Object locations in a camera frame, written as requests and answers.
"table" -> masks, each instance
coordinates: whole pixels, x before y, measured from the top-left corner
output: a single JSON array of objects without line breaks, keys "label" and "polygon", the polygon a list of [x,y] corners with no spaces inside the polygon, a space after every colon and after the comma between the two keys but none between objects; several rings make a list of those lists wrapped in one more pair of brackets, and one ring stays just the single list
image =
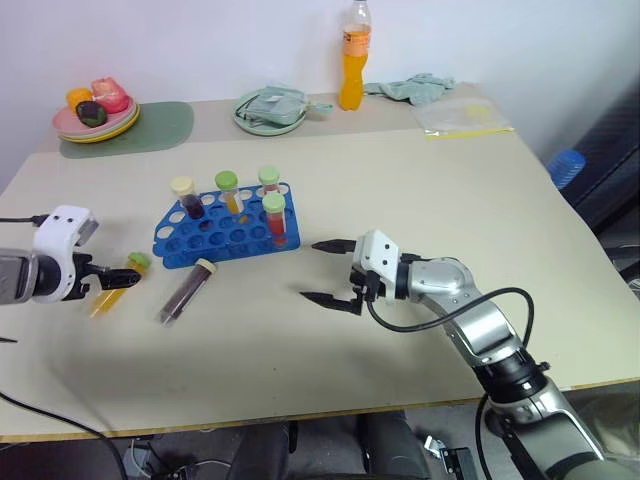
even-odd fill
[{"label": "table", "polygon": [[[272,163],[292,186],[303,246],[221,263],[170,329],[153,318],[187,271],[155,257],[101,319],[88,318],[97,282],[84,301],[2,307],[0,336],[19,340],[0,345],[2,391],[110,435],[479,397],[441,329],[394,334],[366,313],[322,309],[298,294],[349,298],[350,258],[309,245],[372,228],[404,251],[455,256],[482,291],[527,289],[536,302],[529,350],[551,363],[560,387],[640,377],[636,298],[516,133],[427,140],[405,104],[367,98],[358,112],[263,139],[233,125],[231,104],[194,104],[190,139],[149,154],[69,160],[50,134],[0,196],[0,215],[88,207],[101,225],[81,250],[117,266],[130,251],[151,253],[154,227],[174,201],[173,176],[208,190],[231,168],[252,185]],[[3,247],[28,248],[33,229],[2,224],[0,235]],[[524,302],[496,303],[522,332]],[[405,303],[379,309],[396,323],[432,318]],[[84,436],[0,404],[2,442]]]}]

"yellow cap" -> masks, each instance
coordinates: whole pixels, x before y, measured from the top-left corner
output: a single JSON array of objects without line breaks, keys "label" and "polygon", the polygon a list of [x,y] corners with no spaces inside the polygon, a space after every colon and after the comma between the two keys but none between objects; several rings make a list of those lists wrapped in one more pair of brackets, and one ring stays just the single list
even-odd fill
[{"label": "yellow cap", "polygon": [[218,269],[215,263],[211,263],[209,260],[205,260],[204,258],[199,258],[196,265],[206,268],[211,273],[216,273],[216,270]]},{"label": "yellow cap", "polygon": [[183,197],[185,195],[193,195],[196,187],[191,177],[175,177],[171,180],[171,190],[176,195]]}]

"bottle cap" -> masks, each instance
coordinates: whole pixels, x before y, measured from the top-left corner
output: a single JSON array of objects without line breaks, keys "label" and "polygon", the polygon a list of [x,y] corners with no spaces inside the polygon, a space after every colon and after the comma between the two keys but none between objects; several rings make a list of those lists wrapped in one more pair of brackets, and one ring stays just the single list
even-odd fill
[{"label": "bottle cap", "polygon": [[238,177],[231,170],[223,170],[216,175],[216,185],[220,190],[231,190],[238,186]]},{"label": "bottle cap", "polygon": [[262,207],[267,213],[280,213],[284,211],[284,195],[278,192],[269,192],[262,199]]},{"label": "bottle cap", "polygon": [[135,262],[138,265],[142,265],[145,269],[149,268],[149,265],[151,265],[151,260],[149,260],[149,257],[147,257],[142,252],[131,252],[128,258],[132,262]]},{"label": "bottle cap", "polygon": [[216,273],[216,270],[218,269],[215,263],[211,263],[209,260],[206,260],[204,258],[199,258],[196,261],[196,265],[200,265],[201,267],[206,268],[211,273]]},{"label": "bottle cap", "polygon": [[280,172],[276,167],[262,167],[258,170],[258,179],[263,185],[273,185],[280,180]]},{"label": "bottle cap", "polygon": [[176,195],[182,197],[195,193],[196,187],[191,177],[175,177],[171,180],[171,190]]}]

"yellow label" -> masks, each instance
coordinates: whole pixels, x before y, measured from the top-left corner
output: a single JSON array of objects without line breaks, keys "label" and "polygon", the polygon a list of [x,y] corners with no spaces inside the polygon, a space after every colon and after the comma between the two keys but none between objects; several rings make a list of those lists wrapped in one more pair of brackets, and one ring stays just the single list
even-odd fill
[{"label": "yellow label", "polygon": [[344,54],[362,57],[369,53],[370,32],[344,32]]}]

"test tube rack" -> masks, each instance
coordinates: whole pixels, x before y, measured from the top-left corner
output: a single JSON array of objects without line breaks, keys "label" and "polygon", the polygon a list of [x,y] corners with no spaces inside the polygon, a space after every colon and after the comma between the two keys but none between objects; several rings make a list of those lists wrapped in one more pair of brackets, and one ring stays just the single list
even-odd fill
[{"label": "test tube rack", "polygon": [[300,232],[289,184],[281,183],[280,193],[286,202],[284,245],[283,237],[276,242],[269,232],[262,208],[264,191],[255,185],[240,189],[244,211],[237,215],[229,212],[220,191],[200,194],[205,215],[197,220],[176,201],[155,228],[153,253],[162,257],[166,268],[182,268],[194,265],[199,258],[222,262],[295,250],[300,247]]}]

